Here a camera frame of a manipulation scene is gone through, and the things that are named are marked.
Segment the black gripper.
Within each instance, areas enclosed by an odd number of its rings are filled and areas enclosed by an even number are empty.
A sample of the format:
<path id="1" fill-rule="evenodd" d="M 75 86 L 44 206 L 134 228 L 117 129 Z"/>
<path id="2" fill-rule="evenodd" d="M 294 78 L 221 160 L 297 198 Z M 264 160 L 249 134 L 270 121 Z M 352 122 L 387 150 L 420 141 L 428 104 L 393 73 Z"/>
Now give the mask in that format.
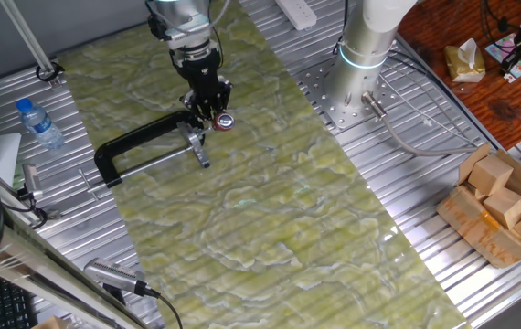
<path id="1" fill-rule="evenodd" d="M 208 119 L 198 102 L 208 101 L 213 114 L 228 108 L 232 83 L 218 77 L 221 56 L 217 48 L 208 48 L 196 58 L 179 49 L 171 50 L 170 56 L 177 73 L 189 84 L 190 91 L 181 97 L 181 102 L 194 116 Z"/>

